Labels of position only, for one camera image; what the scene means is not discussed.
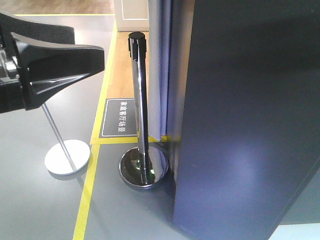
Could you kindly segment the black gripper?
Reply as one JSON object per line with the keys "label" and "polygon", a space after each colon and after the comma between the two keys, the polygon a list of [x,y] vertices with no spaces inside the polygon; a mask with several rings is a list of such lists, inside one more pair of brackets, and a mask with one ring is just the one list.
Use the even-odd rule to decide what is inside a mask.
{"label": "black gripper", "polygon": [[73,27],[0,13],[1,113],[39,108],[104,69],[104,49],[75,44]]}

